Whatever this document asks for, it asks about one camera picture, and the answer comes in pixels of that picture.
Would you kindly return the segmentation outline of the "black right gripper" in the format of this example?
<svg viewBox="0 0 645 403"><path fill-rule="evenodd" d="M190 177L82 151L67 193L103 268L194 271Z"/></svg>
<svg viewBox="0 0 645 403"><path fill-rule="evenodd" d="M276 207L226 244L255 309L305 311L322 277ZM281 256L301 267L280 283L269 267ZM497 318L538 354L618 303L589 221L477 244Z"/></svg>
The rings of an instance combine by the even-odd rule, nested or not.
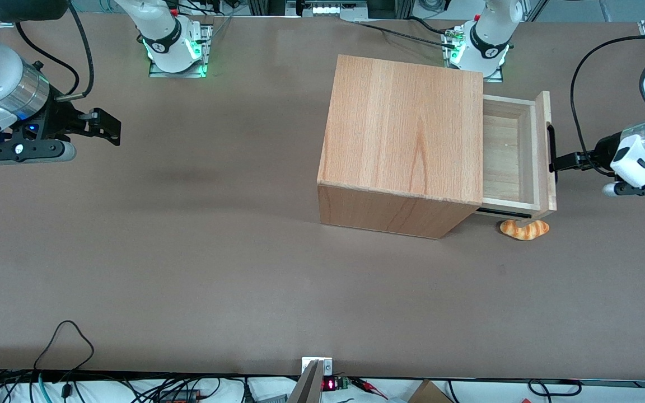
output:
<svg viewBox="0 0 645 403"><path fill-rule="evenodd" d="M48 100L31 117L18 120L7 129L7 140L56 139L70 141L71 134L101 138L120 146L121 122L102 108L79 110L72 101Z"/></svg>

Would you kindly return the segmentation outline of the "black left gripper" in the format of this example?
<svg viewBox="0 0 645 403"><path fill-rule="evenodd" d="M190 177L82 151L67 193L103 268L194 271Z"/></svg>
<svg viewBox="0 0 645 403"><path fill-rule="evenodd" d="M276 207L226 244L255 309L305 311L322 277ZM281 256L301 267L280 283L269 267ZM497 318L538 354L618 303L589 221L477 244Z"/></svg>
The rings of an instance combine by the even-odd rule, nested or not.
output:
<svg viewBox="0 0 645 403"><path fill-rule="evenodd" d="M619 149L620 134L607 135L601 138L593 149L586 147L583 136L580 137L580 144L586 148L586 158L589 164L595 168L603 168L607 172L614 172L611 163ZM553 156L550 163L550 173L566 170L580 170L580 153L573 152L562 156Z"/></svg>

